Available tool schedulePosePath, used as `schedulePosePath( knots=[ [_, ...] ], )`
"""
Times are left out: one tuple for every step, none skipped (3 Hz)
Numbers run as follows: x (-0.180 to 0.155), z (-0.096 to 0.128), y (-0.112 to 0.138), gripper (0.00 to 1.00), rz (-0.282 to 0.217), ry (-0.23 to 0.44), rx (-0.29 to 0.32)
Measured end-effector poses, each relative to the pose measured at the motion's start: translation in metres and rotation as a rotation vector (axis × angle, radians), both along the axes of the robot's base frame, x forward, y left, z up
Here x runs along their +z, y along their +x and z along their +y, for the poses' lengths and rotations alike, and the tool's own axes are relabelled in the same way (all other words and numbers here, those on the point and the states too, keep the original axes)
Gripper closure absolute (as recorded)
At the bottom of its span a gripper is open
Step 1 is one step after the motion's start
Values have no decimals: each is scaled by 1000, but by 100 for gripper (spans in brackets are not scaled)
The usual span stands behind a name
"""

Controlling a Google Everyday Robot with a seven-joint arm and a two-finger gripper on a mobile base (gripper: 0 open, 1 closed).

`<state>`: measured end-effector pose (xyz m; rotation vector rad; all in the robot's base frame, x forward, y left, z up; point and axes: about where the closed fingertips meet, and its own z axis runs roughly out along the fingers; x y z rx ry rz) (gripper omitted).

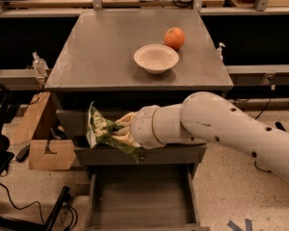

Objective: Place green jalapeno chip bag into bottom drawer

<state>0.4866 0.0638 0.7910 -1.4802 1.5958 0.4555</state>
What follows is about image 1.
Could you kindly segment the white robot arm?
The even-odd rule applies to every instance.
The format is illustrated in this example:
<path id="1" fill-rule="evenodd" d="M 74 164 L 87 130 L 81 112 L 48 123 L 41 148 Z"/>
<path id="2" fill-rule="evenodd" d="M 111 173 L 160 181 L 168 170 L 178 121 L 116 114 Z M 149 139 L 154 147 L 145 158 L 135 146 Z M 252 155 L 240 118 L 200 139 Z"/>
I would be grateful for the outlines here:
<path id="1" fill-rule="evenodd" d="M 146 149 L 214 142 L 255 158 L 289 182 L 289 133 L 250 117 L 211 92 L 193 93 L 180 104 L 143 107 L 127 131 Z"/>

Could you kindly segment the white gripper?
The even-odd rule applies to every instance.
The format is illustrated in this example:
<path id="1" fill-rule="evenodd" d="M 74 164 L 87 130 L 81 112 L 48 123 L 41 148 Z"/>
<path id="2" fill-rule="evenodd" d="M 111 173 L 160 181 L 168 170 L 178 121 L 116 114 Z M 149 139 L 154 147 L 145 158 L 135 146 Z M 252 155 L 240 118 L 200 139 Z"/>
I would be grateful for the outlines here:
<path id="1" fill-rule="evenodd" d="M 164 147 L 165 145 L 157 140 L 153 131 L 153 117 L 157 109 L 157 105 L 145 106 L 137 112 L 130 112 L 117 119 L 117 125 L 130 126 L 131 134 L 113 135 L 112 138 L 124 144 L 134 147 L 141 146 L 145 149 Z"/>

